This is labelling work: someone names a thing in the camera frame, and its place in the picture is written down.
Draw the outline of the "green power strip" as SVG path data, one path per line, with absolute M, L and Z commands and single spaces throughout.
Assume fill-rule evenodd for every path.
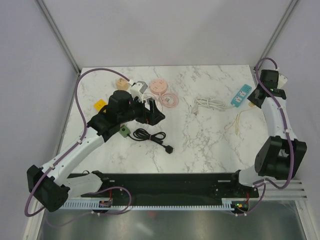
M 131 131 L 126 125 L 122 125 L 120 127 L 120 130 L 118 132 L 123 138 L 127 138 L 130 136 Z

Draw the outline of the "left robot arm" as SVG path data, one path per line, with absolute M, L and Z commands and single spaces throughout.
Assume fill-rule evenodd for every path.
M 32 165 L 27 170 L 30 197 L 36 198 L 44 209 L 54 212 L 71 194 L 94 192 L 99 197 L 106 196 L 110 185 L 95 173 L 77 177 L 73 183 L 68 182 L 67 178 L 91 152 L 118 133 L 122 124 L 137 121 L 154 126 L 165 118 L 153 98 L 140 101 L 127 91 L 116 90 L 107 104 L 89 122 L 85 122 L 82 135 L 69 149 L 41 167 Z

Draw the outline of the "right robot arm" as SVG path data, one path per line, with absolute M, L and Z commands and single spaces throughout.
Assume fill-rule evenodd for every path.
M 235 197 L 242 196 L 247 187 L 270 183 L 277 189 L 289 185 L 306 154 L 307 144 L 295 135 L 287 114 L 287 96 L 278 87 L 277 70 L 263 69 L 258 85 L 248 100 L 262 110 L 268 138 L 257 153 L 254 165 L 237 171 L 237 179 L 229 184 Z

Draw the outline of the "yellow cube plug adapter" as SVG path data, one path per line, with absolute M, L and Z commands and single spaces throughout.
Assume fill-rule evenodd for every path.
M 93 107 L 95 108 L 95 110 L 97 112 L 99 112 L 106 105 L 107 105 L 107 103 L 103 99 L 100 99 L 96 103 L 93 104 Z

